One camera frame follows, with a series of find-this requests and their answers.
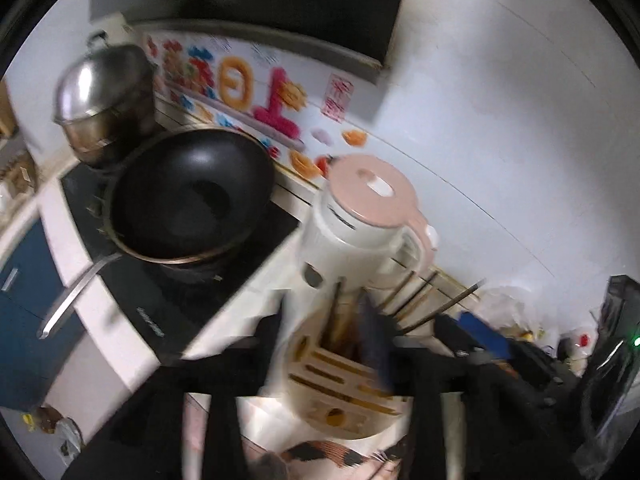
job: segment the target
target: red sticker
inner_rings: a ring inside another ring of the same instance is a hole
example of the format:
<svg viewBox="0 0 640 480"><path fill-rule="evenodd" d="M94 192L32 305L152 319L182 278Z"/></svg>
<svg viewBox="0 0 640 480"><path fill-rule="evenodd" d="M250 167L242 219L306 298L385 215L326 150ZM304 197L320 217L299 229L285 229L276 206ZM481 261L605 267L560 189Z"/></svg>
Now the red sticker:
<svg viewBox="0 0 640 480"><path fill-rule="evenodd" d="M344 119L349 101L353 94L353 83L335 74L331 74L329 85L324 92L322 113L339 123Z"/></svg>
<svg viewBox="0 0 640 480"><path fill-rule="evenodd" d="M154 43L154 40L153 38L151 38L151 36L146 37L146 46L149 47L149 53L151 54L152 57L158 56L158 47Z"/></svg>

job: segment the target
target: pot handle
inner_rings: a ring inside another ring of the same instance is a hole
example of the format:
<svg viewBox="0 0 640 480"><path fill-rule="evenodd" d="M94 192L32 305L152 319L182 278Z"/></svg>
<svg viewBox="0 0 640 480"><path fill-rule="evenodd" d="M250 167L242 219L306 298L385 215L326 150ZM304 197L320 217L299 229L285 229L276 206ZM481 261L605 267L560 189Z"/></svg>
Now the pot handle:
<svg viewBox="0 0 640 480"><path fill-rule="evenodd" d="M74 311L74 303L78 299L78 296L82 294L82 291L84 291L86 286L89 285L91 280L97 276L98 272L100 272L103 267L115 262L121 256L121 253L102 256L94 264L81 272L76 280L69 285L51 305L51 308L42 320L38 333L36 334L38 339L45 339L50 335L54 335L60 327L66 323L66 320L71 317L71 314Z"/></svg>
<svg viewBox="0 0 640 480"><path fill-rule="evenodd" d="M425 276L433 263L434 253L438 250L438 234L418 210L409 216L406 225L409 228L409 235L420 252L415 273L418 276Z"/></svg>
<svg viewBox="0 0 640 480"><path fill-rule="evenodd" d="M90 35L86 39L86 46L89 49L89 52L94 50L95 42L98 40L102 40L104 42L104 46L109 46L109 42L107 41L107 33L104 30L98 30Z"/></svg>

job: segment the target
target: cabinet handle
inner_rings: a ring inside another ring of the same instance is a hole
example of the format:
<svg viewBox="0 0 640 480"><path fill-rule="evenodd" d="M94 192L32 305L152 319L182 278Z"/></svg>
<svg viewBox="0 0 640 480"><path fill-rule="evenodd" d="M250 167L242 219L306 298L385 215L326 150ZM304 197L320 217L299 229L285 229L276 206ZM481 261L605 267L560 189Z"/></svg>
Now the cabinet handle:
<svg viewBox="0 0 640 480"><path fill-rule="evenodd" d="M91 280L98 275L98 272L111 262L115 262L122 256L121 253L109 254L109 256L102 256L94 264L87 267L80 273L80 276L69 285L62 294L58 296L53 305L51 305L47 315L42 320L40 328L36 337L38 339L45 339L50 335L54 335L59 328L65 323L67 319L73 314L74 302L82 294L84 288L89 285Z"/></svg>
<svg viewBox="0 0 640 480"><path fill-rule="evenodd" d="M14 267L13 269L11 269L11 272L9 272L6 280L4 280L4 284L2 285L2 289L0 290L2 290L3 292L9 292L9 289L14 284L14 281L18 277L18 274L20 274L18 267Z"/></svg>

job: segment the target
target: electric kettle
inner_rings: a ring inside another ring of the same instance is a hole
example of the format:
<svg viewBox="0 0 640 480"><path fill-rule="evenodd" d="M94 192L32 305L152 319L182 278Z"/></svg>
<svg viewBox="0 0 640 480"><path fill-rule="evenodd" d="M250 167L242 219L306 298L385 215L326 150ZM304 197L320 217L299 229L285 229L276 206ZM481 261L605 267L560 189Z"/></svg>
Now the electric kettle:
<svg viewBox="0 0 640 480"><path fill-rule="evenodd" d="M342 156L331 163L303 227L303 278L314 288L342 279L343 291L356 290L398 252L405 235L419 254L414 270L425 274L436 233L409 180L375 156Z"/></svg>

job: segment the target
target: stainless steel pot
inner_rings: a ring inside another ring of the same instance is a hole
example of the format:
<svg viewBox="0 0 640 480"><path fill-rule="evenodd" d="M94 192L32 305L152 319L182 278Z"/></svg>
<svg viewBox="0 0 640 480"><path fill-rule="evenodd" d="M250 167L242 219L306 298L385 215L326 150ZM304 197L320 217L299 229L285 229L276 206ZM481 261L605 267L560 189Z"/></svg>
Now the stainless steel pot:
<svg viewBox="0 0 640 480"><path fill-rule="evenodd" d="M58 81L54 121L76 156L94 168L122 161L156 128L154 69L133 44L109 46L100 31L87 41L89 54ZM103 40L102 48L95 48Z"/></svg>

